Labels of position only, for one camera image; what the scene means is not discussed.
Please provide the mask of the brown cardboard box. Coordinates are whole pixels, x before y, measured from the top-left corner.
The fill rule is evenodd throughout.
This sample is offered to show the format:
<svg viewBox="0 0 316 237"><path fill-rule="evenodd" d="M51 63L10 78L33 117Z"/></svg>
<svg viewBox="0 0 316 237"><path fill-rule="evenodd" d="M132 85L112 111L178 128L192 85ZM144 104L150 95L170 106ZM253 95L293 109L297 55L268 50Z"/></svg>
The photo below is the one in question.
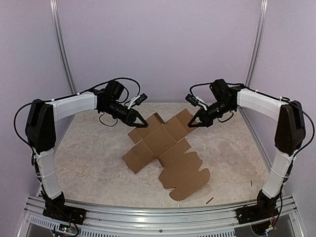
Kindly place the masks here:
<svg viewBox="0 0 316 237"><path fill-rule="evenodd" d="M147 164L157 159L163 170L158 179L169 196L181 201L206 185L210 179L208 168L197 152L191 152L186 136L195 130L188 123L193 119L188 109L183 109L168 121L158 113L152 114L146 128L135 128L128 136L134 146L122 156L126 166L137 174Z"/></svg>

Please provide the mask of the left robot arm white sleeve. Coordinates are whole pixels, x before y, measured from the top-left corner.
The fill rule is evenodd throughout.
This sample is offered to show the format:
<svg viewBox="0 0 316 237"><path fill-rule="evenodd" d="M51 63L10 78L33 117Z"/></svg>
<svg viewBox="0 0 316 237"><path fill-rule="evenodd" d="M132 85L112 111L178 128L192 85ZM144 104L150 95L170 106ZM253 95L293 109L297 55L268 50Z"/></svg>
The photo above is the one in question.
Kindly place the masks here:
<svg viewBox="0 0 316 237"><path fill-rule="evenodd" d="M111 80L100 90L91 88L82 93L46 101L35 99L31 103L25 133L29 145L35 150L33 162L36 174L48 199L54 200L62 196L53 158L56 144L55 123L91 110L114 115L114 110L109 106L121 108L118 100L125 90L123 84Z"/></svg>

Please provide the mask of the robot arm white sleeve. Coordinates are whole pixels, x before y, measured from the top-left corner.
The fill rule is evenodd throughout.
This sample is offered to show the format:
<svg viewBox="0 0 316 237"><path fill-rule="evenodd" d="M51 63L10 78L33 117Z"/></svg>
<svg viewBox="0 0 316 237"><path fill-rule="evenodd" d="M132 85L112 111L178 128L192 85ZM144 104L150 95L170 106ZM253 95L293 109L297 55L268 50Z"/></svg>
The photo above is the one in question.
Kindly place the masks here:
<svg viewBox="0 0 316 237"><path fill-rule="evenodd" d="M55 123L91 110L114 115L114 110L109 106L121 108L118 100L125 90L123 84L111 80L100 90L91 88L82 93L46 101L35 99L31 103L25 133L29 145L35 150L33 162L36 174L48 199L54 200L62 196L53 158L56 144Z"/></svg>
<svg viewBox="0 0 316 237"><path fill-rule="evenodd" d="M241 107L259 112L277 122L274 138L276 155L268 179L257 196L258 209L274 208L291 174L296 152L306 137L300 102L275 98L243 84L228 85L224 79L212 82L210 90L216 99L216 117Z"/></svg>

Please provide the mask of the right robot arm white sleeve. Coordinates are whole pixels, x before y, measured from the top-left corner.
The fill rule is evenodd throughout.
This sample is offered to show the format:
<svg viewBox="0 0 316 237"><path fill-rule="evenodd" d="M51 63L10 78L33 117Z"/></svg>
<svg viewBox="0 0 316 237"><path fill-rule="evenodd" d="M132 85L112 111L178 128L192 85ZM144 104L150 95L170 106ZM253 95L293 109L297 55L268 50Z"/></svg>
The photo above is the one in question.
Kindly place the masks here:
<svg viewBox="0 0 316 237"><path fill-rule="evenodd" d="M212 82L210 90L216 99L216 117L241 107L259 112L277 122L274 138L276 155L268 179L257 196L258 209L274 208L291 174L296 152L306 137L300 102L275 98L243 84L228 85L224 79Z"/></svg>

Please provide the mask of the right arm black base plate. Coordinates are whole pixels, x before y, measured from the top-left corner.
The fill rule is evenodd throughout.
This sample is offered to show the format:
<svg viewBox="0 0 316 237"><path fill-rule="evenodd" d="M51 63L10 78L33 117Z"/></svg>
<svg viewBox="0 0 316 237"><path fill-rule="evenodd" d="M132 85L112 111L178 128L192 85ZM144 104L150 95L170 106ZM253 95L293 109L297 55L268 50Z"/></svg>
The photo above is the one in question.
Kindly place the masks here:
<svg viewBox="0 0 316 237"><path fill-rule="evenodd" d="M279 211L276 206L268 209L260 209L258 205L245 205L236 210L236 215L239 224L256 222L271 217L277 217Z"/></svg>

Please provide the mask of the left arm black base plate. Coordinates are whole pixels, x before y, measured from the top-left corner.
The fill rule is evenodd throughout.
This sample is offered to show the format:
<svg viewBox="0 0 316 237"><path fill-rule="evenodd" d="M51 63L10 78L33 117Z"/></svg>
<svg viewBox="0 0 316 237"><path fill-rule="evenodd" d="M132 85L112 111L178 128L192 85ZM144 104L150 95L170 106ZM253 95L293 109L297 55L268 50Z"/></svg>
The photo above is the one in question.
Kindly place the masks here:
<svg viewBox="0 0 316 237"><path fill-rule="evenodd" d="M64 204L57 206L52 202L46 201L43 215L55 220L82 225L86 216L86 210Z"/></svg>

